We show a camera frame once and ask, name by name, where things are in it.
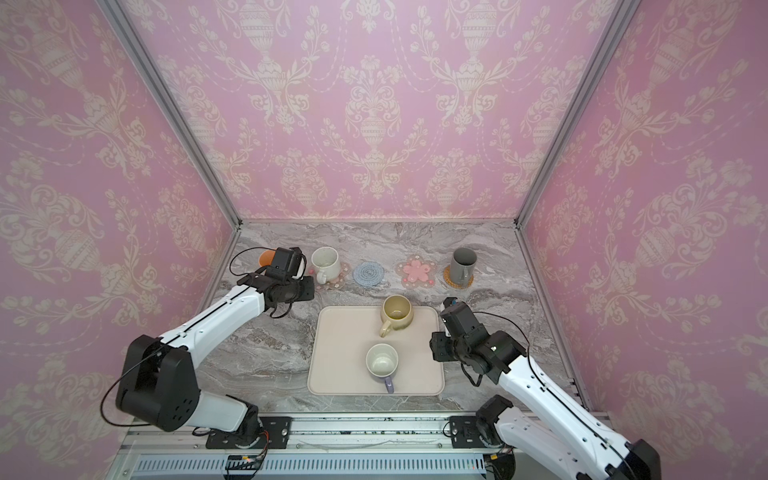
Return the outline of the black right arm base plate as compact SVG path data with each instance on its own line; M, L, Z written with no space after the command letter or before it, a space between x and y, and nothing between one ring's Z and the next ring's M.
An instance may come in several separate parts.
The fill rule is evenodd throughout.
M501 445L491 425L477 416L451 416L448 434L454 449L490 449Z

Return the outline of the orange ceramic mug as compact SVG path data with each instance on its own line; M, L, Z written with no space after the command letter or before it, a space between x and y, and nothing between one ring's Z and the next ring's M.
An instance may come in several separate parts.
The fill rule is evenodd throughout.
M258 259L259 266L260 267L269 266L272 263L274 256L275 256L274 250L265 250Z

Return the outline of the white ceramic mug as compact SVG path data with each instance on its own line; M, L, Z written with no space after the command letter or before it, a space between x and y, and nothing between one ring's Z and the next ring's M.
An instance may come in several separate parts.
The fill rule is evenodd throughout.
M316 282L324 285L335 281L341 274L341 262L336 249L330 246L320 247L311 255L311 263Z

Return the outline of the grey ceramic mug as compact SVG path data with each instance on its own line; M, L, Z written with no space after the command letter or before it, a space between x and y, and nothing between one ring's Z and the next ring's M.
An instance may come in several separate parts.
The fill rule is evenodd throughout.
M449 266L449 280L458 288L467 288L473 278L477 263L477 253L466 247L457 248Z

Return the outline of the blue round woven coaster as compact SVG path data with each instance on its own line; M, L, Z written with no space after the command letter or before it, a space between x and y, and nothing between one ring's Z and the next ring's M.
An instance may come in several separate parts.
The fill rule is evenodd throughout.
M363 262L353 271L354 281L363 288L376 287L383 281L384 276L382 265L373 261Z

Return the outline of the pink flower silicone coaster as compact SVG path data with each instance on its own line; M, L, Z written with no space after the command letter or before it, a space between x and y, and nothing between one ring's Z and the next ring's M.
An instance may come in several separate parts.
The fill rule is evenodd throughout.
M342 262L340 264L340 268L341 268L340 274L336 279L330 282L327 282L325 284L315 283L315 290L316 291L332 291L332 290L343 289L350 275L350 265L347 262Z

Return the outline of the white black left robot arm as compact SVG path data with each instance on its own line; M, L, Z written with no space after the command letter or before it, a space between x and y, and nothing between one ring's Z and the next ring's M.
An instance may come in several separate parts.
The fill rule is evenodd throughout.
M280 282L248 274L223 298L178 327L158 337L137 337L112 386L116 408L165 432L201 428L225 436L230 447L253 447L265 436L258 407L202 390L197 368L248 321L280 304L311 301L314 295L311 276Z

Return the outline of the woven rattan round coaster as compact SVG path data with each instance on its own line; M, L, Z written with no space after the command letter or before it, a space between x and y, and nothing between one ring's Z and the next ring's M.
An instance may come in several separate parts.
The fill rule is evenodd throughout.
M443 280L445 284L450 288L464 290L469 288L474 283L473 275L470 275L466 280L461 280L459 283L456 283L452 280L450 273L451 273L450 267L447 266L443 270Z

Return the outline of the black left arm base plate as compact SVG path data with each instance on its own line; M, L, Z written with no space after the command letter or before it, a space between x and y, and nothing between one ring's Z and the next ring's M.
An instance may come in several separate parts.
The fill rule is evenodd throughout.
M283 450L291 434L293 418L290 416L260 416L254 433L243 435L236 432L212 430L205 447L209 450L263 449Z

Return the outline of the yellow beige ceramic mug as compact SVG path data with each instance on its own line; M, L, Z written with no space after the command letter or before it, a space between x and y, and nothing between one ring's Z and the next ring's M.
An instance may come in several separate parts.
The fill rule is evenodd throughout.
M392 295L385 299L380 309L381 327L379 336L386 337L393 330L402 330L411 325L414 318L413 306L408 298Z

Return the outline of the white mug purple handle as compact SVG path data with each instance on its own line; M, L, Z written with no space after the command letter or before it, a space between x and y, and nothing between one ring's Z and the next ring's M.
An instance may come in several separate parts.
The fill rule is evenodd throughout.
M387 393L393 394L393 376L399 366L397 350L386 343L376 344L366 353L365 364L369 373L384 383Z

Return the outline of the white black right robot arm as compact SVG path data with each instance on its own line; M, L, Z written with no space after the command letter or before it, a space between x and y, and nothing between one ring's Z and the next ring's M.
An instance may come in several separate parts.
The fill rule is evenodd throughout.
M467 336L434 332L433 359L479 369L527 406L532 422L512 401L496 395L476 411L476 428L490 446L517 448L560 479L660 479L660 454L648 442L630 442L544 380L543 370L505 332Z

